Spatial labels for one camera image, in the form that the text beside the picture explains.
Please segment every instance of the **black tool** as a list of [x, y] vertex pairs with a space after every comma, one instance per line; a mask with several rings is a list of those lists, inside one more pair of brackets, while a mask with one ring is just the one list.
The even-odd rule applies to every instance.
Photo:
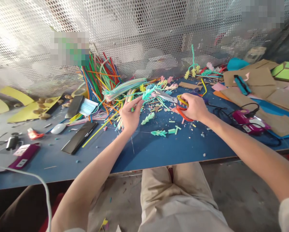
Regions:
[[8, 139], [8, 142], [7, 142], [7, 146], [6, 146], [6, 150], [14, 150], [16, 148], [16, 145], [18, 144], [19, 142], [19, 137], [18, 136], [11, 136], [9, 139]]
[[90, 133], [97, 126], [97, 122], [86, 122], [79, 131], [68, 141], [68, 143], [62, 148], [63, 152], [68, 154], [74, 154], [82, 145], [84, 140], [90, 135]]

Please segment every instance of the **hand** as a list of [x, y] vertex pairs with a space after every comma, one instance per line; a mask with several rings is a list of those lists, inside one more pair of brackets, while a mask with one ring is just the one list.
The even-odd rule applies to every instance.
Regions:
[[192, 95], [190, 93], [182, 94], [181, 98], [189, 103], [186, 111], [183, 111], [186, 117], [203, 122], [211, 113], [208, 111], [204, 100], [201, 97]]
[[142, 97], [138, 97], [131, 102], [127, 102], [124, 104], [123, 108], [120, 109], [119, 113], [121, 115], [123, 125], [124, 125], [124, 132], [129, 132], [133, 134], [138, 127], [139, 124], [139, 116], [140, 110], [143, 104]]

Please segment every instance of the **scissors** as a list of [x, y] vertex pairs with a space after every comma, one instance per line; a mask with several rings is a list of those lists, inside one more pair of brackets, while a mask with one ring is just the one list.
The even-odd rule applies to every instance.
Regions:
[[184, 113], [182, 112], [182, 111], [187, 110], [187, 108], [181, 107], [181, 106], [178, 104], [179, 102], [182, 102], [182, 103], [183, 103], [184, 105], [186, 105], [187, 107], [189, 106], [189, 104], [181, 98], [181, 95], [182, 95], [182, 94], [181, 94], [181, 95], [178, 95], [177, 97], [172, 97], [172, 96], [170, 96], [169, 94], [164, 93], [163, 91], [160, 91], [160, 90], [157, 90], [157, 89], [155, 89], [155, 91], [157, 92], [157, 94], [158, 94], [158, 96], [159, 96], [160, 98], [163, 98], [163, 99], [165, 99], [165, 100], [167, 100], [167, 101], [169, 101], [169, 102], [175, 103], [175, 104], [176, 104], [176, 109], [177, 109], [178, 113], [179, 113], [185, 120], [187, 120], [187, 121], [189, 121], [189, 122], [194, 121], [194, 120], [192, 120], [192, 119], [187, 118], [187, 117], [184, 115]]

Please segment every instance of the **forearm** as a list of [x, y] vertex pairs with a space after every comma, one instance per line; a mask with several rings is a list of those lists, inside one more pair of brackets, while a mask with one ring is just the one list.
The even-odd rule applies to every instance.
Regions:
[[270, 186], [280, 201], [289, 198], [289, 161], [213, 114], [203, 123], [220, 136], [239, 158]]
[[53, 231], [75, 227], [86, 230], [90, 204], [130, 137], [123, 131], [77, 176], [53, 217]]

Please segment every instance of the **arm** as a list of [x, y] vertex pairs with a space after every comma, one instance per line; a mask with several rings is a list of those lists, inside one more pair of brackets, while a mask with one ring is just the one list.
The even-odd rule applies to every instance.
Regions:
[[211, 114], [202, 98], [185, 93], [185, 115], [211, 128], [273, 190], [279, 201], [289, 198], [289, 161], [274, 150]]
[[52, 231], [72, 228], [87, 230], [90, 204], [106, 181], [116, 159], [139, 124], [139, 114], [143, 100], [141, 97], [124, 105], [120, 110], [123, 132], [110, 143], [73, 181], [64, 195], [52, 221]]

